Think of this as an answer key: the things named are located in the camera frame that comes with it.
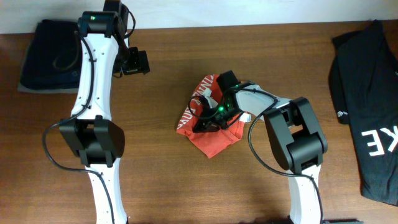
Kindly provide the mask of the red polo shirt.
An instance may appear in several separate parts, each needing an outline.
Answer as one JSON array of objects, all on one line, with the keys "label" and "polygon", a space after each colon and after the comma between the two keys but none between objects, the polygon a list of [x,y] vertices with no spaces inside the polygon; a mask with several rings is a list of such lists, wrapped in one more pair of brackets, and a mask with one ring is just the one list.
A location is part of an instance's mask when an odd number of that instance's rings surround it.
[{"label": "red polo shirt", "polygon": [[[200,85],[202,83],[203,79],[193,91],[192,96],[201,96],[203,91]],[[228,146],[240,141],[243,137],[245,122],[242,118],[230,128],[226,130],[221,129],[214,133],[194,133],[193,127],[197,121],[198,118],[192,115],[188,107],[186,107],[177,124],[176,132],[186,136],[188,140],[209,159]]]}]

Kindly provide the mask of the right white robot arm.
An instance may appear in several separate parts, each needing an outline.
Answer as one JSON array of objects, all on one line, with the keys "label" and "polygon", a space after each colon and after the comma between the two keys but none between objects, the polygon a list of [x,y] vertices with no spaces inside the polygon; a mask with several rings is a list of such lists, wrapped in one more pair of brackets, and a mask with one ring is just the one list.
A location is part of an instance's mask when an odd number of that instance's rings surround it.
[{"label": "right white robot arm", "polygon": [[205,88],[199,101],[203,112],[197,117],[195,130],[212,133],[226,129],[228,121],[243,113],[254,115],[252,124],[264,121],[272,154],[280,166],[276,170],[258,155],[254,157],[269,171],[289,181],[289,223],[323,223],[323,205],[318,179],[327,151],[327,141],[311,104],[306,98],[291,100],[266,92],[254,82],[219,83],[221,99],[216,101]]}]

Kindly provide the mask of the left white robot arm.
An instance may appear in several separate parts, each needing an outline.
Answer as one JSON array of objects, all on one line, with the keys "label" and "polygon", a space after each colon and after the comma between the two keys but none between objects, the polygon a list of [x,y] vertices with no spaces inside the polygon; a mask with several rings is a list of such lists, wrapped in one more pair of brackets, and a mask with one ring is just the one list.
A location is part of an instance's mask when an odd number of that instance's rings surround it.
[{"label": "left white robot arm", "polygon": [[113,77],[147,74],[146,51],[129,46],[130,11],[84,12],[77,34],[82,46],[78,96],[70,118],[58,125],[72,153],[90,178],[97,223],[127,223],[119,180],[124,131],[112,121]]}]

